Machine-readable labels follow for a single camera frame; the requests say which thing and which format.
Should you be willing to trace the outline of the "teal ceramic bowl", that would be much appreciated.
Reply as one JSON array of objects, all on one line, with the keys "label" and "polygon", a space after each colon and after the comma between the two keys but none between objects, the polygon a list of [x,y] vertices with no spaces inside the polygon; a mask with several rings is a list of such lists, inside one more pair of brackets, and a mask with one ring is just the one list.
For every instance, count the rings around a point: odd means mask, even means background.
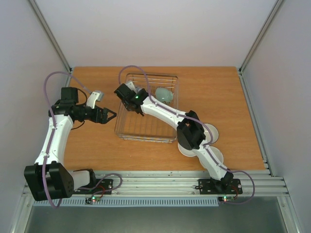
[{"label": "teal ceramic bowl", "polygon": [[155,91],[155,97],[162,103],[171,103],[173,100],[173,93],[166,88],[158,87]]}]

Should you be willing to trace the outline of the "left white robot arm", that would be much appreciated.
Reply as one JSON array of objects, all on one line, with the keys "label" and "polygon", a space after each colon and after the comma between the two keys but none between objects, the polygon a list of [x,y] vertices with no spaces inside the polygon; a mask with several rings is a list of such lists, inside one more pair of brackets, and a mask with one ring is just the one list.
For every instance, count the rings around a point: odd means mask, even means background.
[{"label": "left white robot arm", "polygon": [[106,124],[117,114],[96,105],[103,98],[101,91],[93,91],[82,104],[78,99],[79,91],[75,87],[61,89],[61,98],[49,111],[49,128],[41,153],[33,165],[24,169],[24,177],[36,201],[69,198],[79,188],[86,193],[97,190],[98,181],[92,169],[69,172],[64,167],[68,136],[76,121]]}]

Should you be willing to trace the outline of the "white bowl black outside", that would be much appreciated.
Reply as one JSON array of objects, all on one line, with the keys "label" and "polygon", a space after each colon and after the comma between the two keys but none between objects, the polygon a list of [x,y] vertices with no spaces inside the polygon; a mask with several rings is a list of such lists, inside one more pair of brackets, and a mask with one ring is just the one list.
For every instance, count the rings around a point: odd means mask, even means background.
[{"label": "white bowl black outside", "polygon": [[219,138],[219,132],[217,128],[211,124],[205,124],[206,127],[204,127],[204,135],[206,137],[206,141],[213,144],[215,143]]}]

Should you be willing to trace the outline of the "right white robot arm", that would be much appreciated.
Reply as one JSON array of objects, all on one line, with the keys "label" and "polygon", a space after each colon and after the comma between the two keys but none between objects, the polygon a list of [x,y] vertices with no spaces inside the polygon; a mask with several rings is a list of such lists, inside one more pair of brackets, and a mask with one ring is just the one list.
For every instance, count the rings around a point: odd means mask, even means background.
[{"label": "right white robot arm", "polygon": [[198,157],[209,172],[216,193],[224,193],[231,188],[233,174],[211,146],[214,140],[212,131],[194,111],[186,113],[176,110],[158,101],[144,88],[135,91],[129,84],[122,83],[114,93],[128,111],[154,116],[173,127],[179,146]]}]

